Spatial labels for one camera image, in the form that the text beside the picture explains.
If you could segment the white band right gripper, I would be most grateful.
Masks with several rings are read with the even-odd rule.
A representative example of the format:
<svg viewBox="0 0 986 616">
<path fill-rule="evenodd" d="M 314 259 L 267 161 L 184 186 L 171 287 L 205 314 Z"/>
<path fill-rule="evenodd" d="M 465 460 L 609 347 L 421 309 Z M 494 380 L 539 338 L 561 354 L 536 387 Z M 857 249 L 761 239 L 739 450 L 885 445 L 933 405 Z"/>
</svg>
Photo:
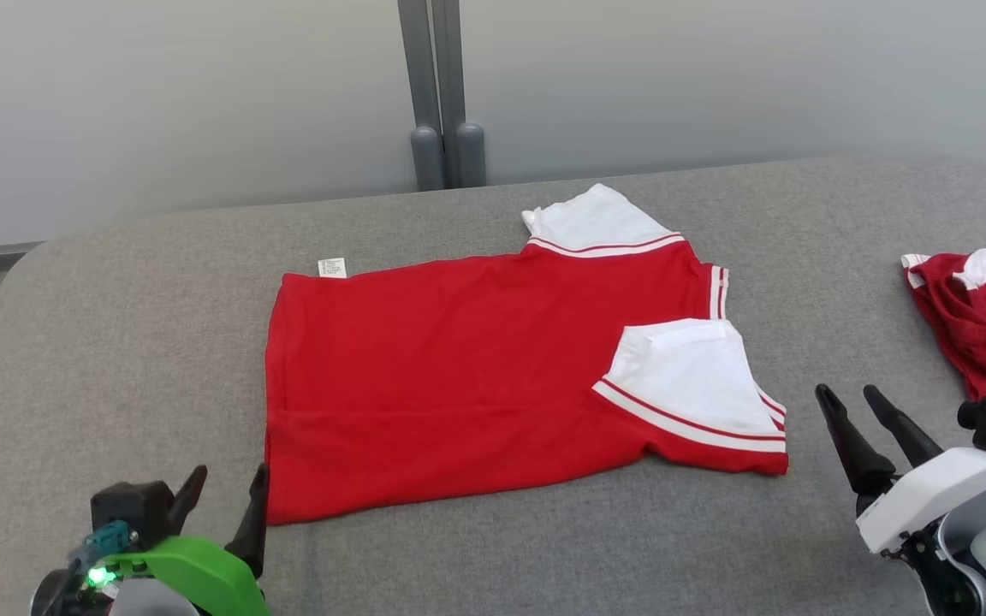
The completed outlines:
<svg viewBox="0 0 986 616">
<path fill-rule="evenodd" d="M 971 537 L 985 530 L 986 452 L 966 447 L 944 452 L 876 386 L 866 385 L 864 397 L 914 468 L 893 487 L 896 468 L 892 461 L 865 440 L 829 386 L 818 383 L 815 387 L 815 398 L 853 493 L 884 494 L 856 522 L 870 553 L 899 551 L 908 537 L 934 522 L 947 527 L 947 538 Z"/>
</svg>

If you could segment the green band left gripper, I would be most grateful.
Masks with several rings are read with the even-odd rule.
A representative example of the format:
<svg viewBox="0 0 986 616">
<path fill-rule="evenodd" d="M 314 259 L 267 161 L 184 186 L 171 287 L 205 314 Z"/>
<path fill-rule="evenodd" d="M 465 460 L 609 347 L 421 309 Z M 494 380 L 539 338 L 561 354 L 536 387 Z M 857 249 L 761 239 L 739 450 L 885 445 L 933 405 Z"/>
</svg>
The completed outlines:
<svg viewBox="0 0 986 616">
<path fill-rule="evenodd" d="M 224 549 L 204 537 L 179 536 L 207 475 L 207 465 L 196 465 L 177 490 L 168 513 L 173 536 L 147 551 L 104 559 L 122 579 L 110 615 L 270 615 L 257 581 L 264 570 L 269 466 L 258 465 L 249 504 Z"/>
</svg>

